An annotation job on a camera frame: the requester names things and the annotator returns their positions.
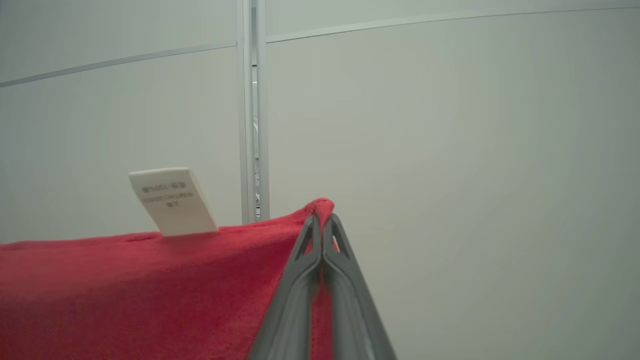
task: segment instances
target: white tag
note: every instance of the white tag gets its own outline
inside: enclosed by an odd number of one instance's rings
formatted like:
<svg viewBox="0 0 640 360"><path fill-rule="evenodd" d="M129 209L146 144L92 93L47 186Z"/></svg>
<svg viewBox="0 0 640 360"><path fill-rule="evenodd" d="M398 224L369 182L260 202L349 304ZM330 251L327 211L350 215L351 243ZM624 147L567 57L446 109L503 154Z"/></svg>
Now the white tag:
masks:
<svg viewBox="0 0 640 360"><path fill-rule="evenodd" d="M135 171L129 174L129 179L164 236L218 230L191 169Z"/></svg>

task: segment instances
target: towel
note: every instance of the towel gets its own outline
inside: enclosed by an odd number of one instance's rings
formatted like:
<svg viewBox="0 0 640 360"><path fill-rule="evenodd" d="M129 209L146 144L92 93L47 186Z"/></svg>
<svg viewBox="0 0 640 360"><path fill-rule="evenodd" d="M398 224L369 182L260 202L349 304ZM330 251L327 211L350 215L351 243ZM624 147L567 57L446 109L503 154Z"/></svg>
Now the towel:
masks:
<svg viewBox="0 0 640 360"><path fill-rule="evenodd" d="M163 238L0 245L0 359L246 359L317 199L293 214ZM312 305L312 359L331 359L331 300Z"/></svg>

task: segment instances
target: metal frame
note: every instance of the metal frame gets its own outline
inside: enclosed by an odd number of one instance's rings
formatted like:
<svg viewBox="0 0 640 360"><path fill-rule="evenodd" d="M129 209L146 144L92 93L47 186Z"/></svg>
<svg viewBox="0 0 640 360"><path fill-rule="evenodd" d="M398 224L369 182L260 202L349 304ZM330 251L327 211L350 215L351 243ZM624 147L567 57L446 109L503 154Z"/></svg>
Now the metal frame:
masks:
<svg viewBox="0 0 640 360"><path fill-rule="evenodd" d="M132 63L134 61L142 61L142 60L150 60L156 58L164 58L165 56L173 56L173 55L182 55L189 53L197 53L199 51L207 51L214 49L224 49L226 47L234 47L236 46L236 42L217 42L215 44L207 44L207 45L198 45L198 46L189 46L189 47L181 47L180 49L172 49L165 51L157 51L155 53L148 53L142 55L128 56L126 58L119 58L107 61L100 61L98 63L81 65L76 67L70 67L68 69L56 70L51 72L45 72L44 74L38 74L33 76L27 76L26 78L14 79L5 81L0 83L0 88L5 88L7 86L30 83L32 81L55 78L56 76L73 74L75 72L87 71L87 70L95 70L101 67L108 67L114 65L121 65L126 63Z"/></svg>
<svg viewBox="0 0 640 360"><path fill-rule="evenodd" d="M271 218L269 197L269 120L267 116L267 38L266 0L258 0L256 25L258 33L258 146L260 168L260 221Z"/></svg>
<svg viewBox="0 0 640 360"><path fill-rule="evenodd" d="M242 223L256 221L253 168L253 86L251 59L251 0L237 1L238 129Z"/></svg>
<svg viewBox="0 0 640 360"><path fill-rule="evenodd" d="M491 10L474 10L469 12L456 12L456 13L435 13L425 14L413 17L402 17L395 19L376 20L370 22L360 22L357 24L346 24L340 26L333 26L330 28L312 29L306 31L299 31L295 33L286 33L280 35L272 35L267 37L266 42L280 42L286 40L293 40L297 38L317 37L320 35L328 35L335 33L345 33L348 31L357 31L374 28L386 28L389 26L405 25L405 24L417 24L420 22L433 22L444 20L457 20L457 19L472 19L476 17L493 17L493 16L505 16L505 15L523 15L530 13L551 13L551 12L576 12L586 10L608 10L608 9L626 9L626 8L638 8L640 7L640 1L638 0L621 0L616 1L616 4L607 5L592 5L592 4L572 4L572 5L528 5L519 6L516 8L505 9L491 9Z"/></svg>

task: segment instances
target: care label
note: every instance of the care label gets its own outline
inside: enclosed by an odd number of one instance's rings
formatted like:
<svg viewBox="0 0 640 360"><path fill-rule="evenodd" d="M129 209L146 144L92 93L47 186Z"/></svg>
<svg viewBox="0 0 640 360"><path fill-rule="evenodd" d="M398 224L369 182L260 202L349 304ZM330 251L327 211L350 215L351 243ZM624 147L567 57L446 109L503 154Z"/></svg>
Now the care label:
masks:
<svg viewBox="0 0 640 360"><path fill-rule="evenodd" d="M129 179L164 236L218 230L190 168L135 171L129 173Z"/></svg>

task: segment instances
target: white wall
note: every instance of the white wall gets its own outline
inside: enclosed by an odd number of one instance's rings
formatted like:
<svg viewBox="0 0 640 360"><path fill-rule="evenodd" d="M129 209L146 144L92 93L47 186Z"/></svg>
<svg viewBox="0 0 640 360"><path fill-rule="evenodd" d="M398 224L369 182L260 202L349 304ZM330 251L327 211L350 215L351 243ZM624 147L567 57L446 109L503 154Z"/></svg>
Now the white wall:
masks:
<svg viewBox="0 0 640 360"><path fill-rule="evenodd" d="M234 0L2 0L0 82L228 41Z"/></svg>
<svg viewBox="0 0 640 360"><path fill-rule="evenodd" d="M268 0L267 36L429 14L638 6L638 0Z"/></svg>
<svg viewBox="0 0 640 360"><path fill-rule="evenodd" d="M128 173L162 167L191 167L218 225L240 224L236 10L235 0L2 0L0 82L231 47L0 88L0 243L154 231Z"/></svg>
<svg viewBox="0 0 640 360"><path fill-rule="evenodd" d="M161 167L191 167L216 222L240 224L236 61L230 47L0 89L0 239L153 231L128 174Z"/></svg>
<svg viewBox="0 0 640 360"><path fill-rule="evenodd" d="M399 359L635 358L639 39L633 9L268 44L272 216L335 201Z"/></svg>

